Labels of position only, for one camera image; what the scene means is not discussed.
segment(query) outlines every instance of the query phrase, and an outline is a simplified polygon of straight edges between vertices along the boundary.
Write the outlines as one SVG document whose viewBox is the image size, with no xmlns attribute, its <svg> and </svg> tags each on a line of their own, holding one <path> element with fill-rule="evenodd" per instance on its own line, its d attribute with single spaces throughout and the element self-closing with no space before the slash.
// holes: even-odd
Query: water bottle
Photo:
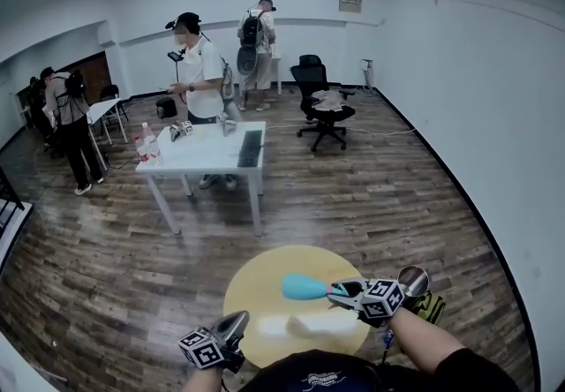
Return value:
<svg viewBox="0 0 565 392">
<path fill-rule="evenodd" d="M 138 134 L 135 135 L 135 148 L 138 149 L 139 159 L 141 162 L 149 161 L 149 154 L 147 153 L 147 147 L 143 139 L 139 137 Z"/>
<path fill-rule="evenodd" d="M 157 142 L 157 137 L 153 134 L 151 127 L 144 122 L 143 125 L 143 142 L 146 145 L 147 152 L 149 153 L 149 162 L 151 164 L 161 164 L 161 149 Z"/>
</svg>

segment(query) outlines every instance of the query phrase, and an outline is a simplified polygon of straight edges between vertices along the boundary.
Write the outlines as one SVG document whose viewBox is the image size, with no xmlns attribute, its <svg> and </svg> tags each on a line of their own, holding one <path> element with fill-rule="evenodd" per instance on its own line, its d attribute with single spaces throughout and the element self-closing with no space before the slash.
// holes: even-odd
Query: small chair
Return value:
<svg viewBox="0 0 565 392">
<path fill-rule="evenodd" d="M 318 120 L 315 127 L 303 128 L 297 132 L 297 136 L 300 138 L 303 132 L 319 133 L 316 142 L 310 147 L 312 152 L 316 151 L 321 139 L 326 135 L 341 142 L 342 150 L 345 150 L 347 143 L 337 136 L 336 132 L 342 132 L 342 135 L 344 135 L 347 129 L 345 127 L 336 127 L 335 123 L 350 118 L 355 114 L 355 110 L 350 106 L 342 106 L 342 109 L 338 111 L 320 111 L 313 106 L 314 103 L 320 100 L 312 97 L 312 94 L 316 91 L 328 91 L 330 86 L 340 87 L 341 84 L 328 83 L 326 66 L 315 55 L 301 56 L 299 65 L 292 66 L 290 72 L 302 93 L 300 109 L 306 114 L 307 120 Z M 343 95 L 344 100 L 347 100 L 348 95 L 355 94 L 355 92 L 346 89 L 340 89 L 338 92 Z"/>
<path fill-rule="evenodd" d="M 119 89 L 117 88 L 116 85 L 106 86 L 105 88 L 103 88 L 102 91 L 100 91 L 100 101 L 105 102 L 107 100 L 114 100 L 119 96 L 119 94 L 120 94 L 120 91 L 119 91 Z M 125 114 L 124 105 L 121 102 L 118 102 L 117 110 L 121 111 L 121 113 L 125 116 L 125 119 L 128 122 L 130 121 L 127 114 Z"/>
</svg>

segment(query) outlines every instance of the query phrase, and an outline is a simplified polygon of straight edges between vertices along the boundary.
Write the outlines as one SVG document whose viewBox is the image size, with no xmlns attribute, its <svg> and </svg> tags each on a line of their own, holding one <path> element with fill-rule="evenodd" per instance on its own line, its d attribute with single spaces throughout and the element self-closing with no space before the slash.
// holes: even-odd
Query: keyboard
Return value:
<svg viewBox="0 0 565 392">
<path fill-rule="evenodd" d="M 261 145 L 262 136 L 262 130 L 250 130 L 245 132 L 244 143 L 239 150 L 238 168 L 254 168 L 257 166 L 259 154 L 263 147 Z"/>
</svg>

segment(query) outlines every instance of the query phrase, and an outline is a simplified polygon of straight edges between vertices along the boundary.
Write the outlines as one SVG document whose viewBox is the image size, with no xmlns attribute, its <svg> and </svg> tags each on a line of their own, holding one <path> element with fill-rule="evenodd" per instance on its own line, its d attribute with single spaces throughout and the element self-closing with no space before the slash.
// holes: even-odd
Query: black backpack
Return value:
<svg viewBox="0 0 565 392">
<path fill-rule="evenodd" d="M 64 87 L 67 90 L 67 94 L 75 99 L 79 99 L 87 91 L 85 79 L 80 71 L 71 73 L 71 76 L 64 81 Z"/>
<path fill-rule="evenodd" d="M 252 47 L 257 47 L 263 40 L 263 24 L 261 23 L 261 16 L 265 13 L 262 11 L 257 17 L 251 15 L 249 12 L 249 17 L 244 22 L 243 39 L 241 40 L 242 45 L 251 45 Z"/>
</svg>

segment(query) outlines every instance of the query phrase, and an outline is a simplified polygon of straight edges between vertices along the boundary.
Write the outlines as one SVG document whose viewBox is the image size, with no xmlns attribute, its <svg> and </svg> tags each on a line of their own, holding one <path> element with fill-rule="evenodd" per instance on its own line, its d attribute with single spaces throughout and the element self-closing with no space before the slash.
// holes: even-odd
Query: yellow round table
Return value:
<svg viewBox="0 0 565 392">
<path fill-rule="evenodd" d="M 281 293 L 288 273 L 326 284 L 360 276 L 343 257 L 312 246 L 285 246 L 249 260 L 231 280 L 223 314 L 246 310 L 251 319 L 239 344 L 248 361 L 266 367 L 292 353 L 313 349 L 354 354 L 369 326 L 326 298 L 292 301 Z"/>
</svg>

